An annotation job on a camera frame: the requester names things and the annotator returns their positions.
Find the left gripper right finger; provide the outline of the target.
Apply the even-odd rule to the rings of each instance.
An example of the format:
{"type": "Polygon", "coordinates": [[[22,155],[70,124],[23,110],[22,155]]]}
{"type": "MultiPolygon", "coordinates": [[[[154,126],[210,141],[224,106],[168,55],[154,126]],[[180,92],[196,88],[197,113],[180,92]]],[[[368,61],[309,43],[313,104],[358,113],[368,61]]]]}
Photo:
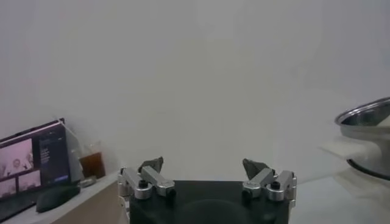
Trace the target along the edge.
{"type": "Polygon", "coordinates": [[[283,170],[277,174],[265,163],[243,159],[243,167],[248,177],[243,182],[242,196],[244,201],[265,196],[270,201],[296,201],[296,175],[283,170]]]}

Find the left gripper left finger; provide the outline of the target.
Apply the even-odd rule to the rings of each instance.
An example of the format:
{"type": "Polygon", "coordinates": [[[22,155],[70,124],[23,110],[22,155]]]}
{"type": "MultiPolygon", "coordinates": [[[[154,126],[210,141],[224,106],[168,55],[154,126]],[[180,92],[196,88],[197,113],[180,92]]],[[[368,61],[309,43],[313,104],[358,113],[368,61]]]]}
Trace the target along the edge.
{"type": "Polygon", "coordinates": [[[161,175],[164,159],[162,156],[144,161],[139,168],[122,167],[118,174],[118,195],[137,200],[151,198],[153,190],[168,200],[176,196],[175,182],[161,175]]]}

